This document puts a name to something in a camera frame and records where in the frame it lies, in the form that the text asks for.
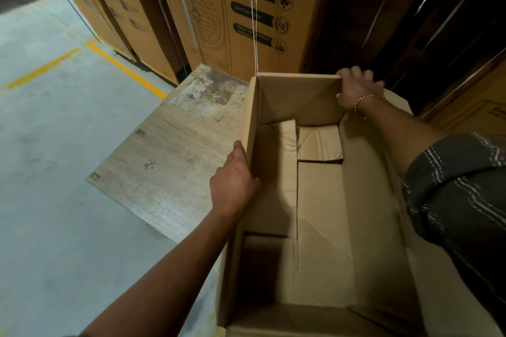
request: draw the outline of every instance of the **product box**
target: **product box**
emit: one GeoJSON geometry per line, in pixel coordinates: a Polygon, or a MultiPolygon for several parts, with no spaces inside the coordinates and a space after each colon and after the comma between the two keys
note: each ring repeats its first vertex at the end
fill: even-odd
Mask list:
{"type": "Polygon", "coordinates": [[[218,325],[228,337],[499,335],[446,253],[414,233],[379,134],[343,116],[340,91],[339,76],[251,79],[238,138],[262,188],[222,255],[218,325]]]}
{"type": "Polygon", "coordinates": [[[186,55],[168,8],[162,11],[158,0],[104,1],[139,60],[174,84],[186,77],[186,55]]]}
{"type": "Polygon", "coordinates": [[[73,1],[102,41],[130,61],[136,61],[130,43],[102,0],[73,1]]]}
{"type": "MultiPolygon", "coordinates": [[[[167,2],[193,69],[202,62],[245,81],[255,74],[251,0],[167,2]]],[[[319,6],[320,0],[257,0],[259,71],[300,72],[319,6]]]]}
{"type": "Polygon", "coordinates": [[[456,89],[440,100],[444,108],[429,123],[454,133],[506,136],[506,61],[460,89],[464,91],[456,89]]]}

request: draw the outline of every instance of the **warehouse floor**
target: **warehouse floor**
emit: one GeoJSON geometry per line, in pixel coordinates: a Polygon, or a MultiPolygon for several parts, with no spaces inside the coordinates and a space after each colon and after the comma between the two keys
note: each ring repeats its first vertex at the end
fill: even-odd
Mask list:
{"type": "Polygon", "coordinates": [[[0,0],[1,337],[78,334],[174,247],[85,181],[173,87],[91,39],[66,0],[0,0]]]}

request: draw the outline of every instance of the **sleeve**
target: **sleeve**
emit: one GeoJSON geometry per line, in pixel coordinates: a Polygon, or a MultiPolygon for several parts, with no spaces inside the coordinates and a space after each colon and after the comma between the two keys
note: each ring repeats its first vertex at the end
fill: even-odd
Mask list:
{"type": "Polygon", "coordinates": [[[465,284],[505,331],[504,148],[477,133],[448,136],[412,163],[403,193],[417,234],[448,252],[465,284]]]}

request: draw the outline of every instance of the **left hand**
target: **left hand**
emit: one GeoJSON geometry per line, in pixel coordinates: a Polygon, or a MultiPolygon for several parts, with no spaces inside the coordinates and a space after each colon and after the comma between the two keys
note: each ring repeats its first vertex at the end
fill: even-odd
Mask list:
{"type": "Polygon", "coordinates": [[[240,217],[260,185],[260,180],[251,174],[246,152],[237,140],[225,165],[216,169],[216,174],[209,181],[212,209],[224,215],[240,217]]]}

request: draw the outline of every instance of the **yellow floor line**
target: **yellow floor line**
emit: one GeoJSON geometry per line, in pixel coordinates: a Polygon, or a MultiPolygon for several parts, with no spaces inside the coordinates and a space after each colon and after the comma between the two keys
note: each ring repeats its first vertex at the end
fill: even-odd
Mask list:
{"type": "Polygon", "coordinates": [[[17,87],[21,87],[22,85],[25,85],[27,83],[30,83],[33,79],[38,78],[39,76],[44,75],[45,73],[51,71],[52,69],[56,68],[60,65],[61,62],[70,59],[73,57],[76,53],[79,53],[81,51],[81,48],[74,48],[72,51],[67,52],[65,55],[62,55],[54,60],[51,60],[44,64],[43,66],[40,66],[39,68],[34,69],[32,72],[27,73],[26,75],[23,75],[20,78],[17,78],[15,81],[10,82],[8,85],[5,86],[6,89],[14,89],[17,87]]]}
{"type": "Polygon", "coordinates": [[[127,66],[121,64],[118,60],[116,60],[115,58],[113,58],[107,52],[101,50],[99,47],[97,47],[94,44],[94,41],[87,42],[86,46],[88,48],[92,49],[94,52],[98,53],[100,56],[102,56],[104,59],[106,59],[107,61],[109,61],[111,64],[113,64],[116,67],[118,67],[120,70],[122,70],[124,73],[126,73],[128,76],[130,76],[132,79],[134,79],[137,83],[139,83],[144,88],[146,88],[149,92],[155,94],[156,96],[158,96],[161,99],[164,99],[164,98],[167,97],[167,93],[165,93],[162,90],[159,90],[154,85],[152,85],[151,83],[149,83],[148,80],[144,79],[142,76],[140,76],[139,74],[135,73],[134,71],[132,71],[127,66]]]}

